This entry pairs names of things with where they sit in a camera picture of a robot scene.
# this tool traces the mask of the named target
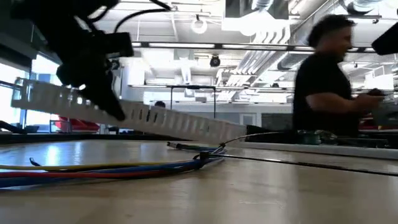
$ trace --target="black t-shirt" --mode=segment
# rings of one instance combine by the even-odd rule
[[[313,54],[297,72],[293,102],[295,130],[325,130],[339,135],[358,132],[358,114],[313,111],[306,97],[316,93],[335,93],[344,99],[352,99],[351,84],[332,55]]]

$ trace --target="short dark hair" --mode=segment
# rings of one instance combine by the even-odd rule
[[[165,107],[166,107],[166,104],[165,104],[163,101],[157,101],[157,102],[155,103],[155,106],[165,108]]]
[[[353,27],[355,23],[344,15],[327,15],[322,18],[312,28],[310,35],[308,36],[308,45],[310,47],[318,47],[321,38],[333,31],[345,28]]]

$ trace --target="yellow wire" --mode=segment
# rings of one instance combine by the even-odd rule
[[[127,166],[153,166],[163,165],[176,162],[187,162],[187,161],[175,161],[175,162],[135,162],[135,163],[119,163],[119,164],[93,164],[93,165],[74,165],[74,166],[7,166],[0,165],[0,169],[7,170],[68,170],[68,169],[98,169],[101,167],[127,167]]]

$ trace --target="white cable tray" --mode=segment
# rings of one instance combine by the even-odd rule
[[[11,106],[15,108],[208,144],[219,144],[246,134],[243,125],[126,100],[120,100],[126,119],[118,121],[78,95],[77,90],[24,78],[18,78],[16,84],[21,88],[14,89]]]

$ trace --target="table surface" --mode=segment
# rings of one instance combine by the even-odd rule
[[[228,154],[398,172],[398,162],[258,149]],[[0,146],[0,164],[177,161],[165,142],[78,141]],[[397,223],[398,178],[227,159],[146,180],[0,189],[2,223]]]

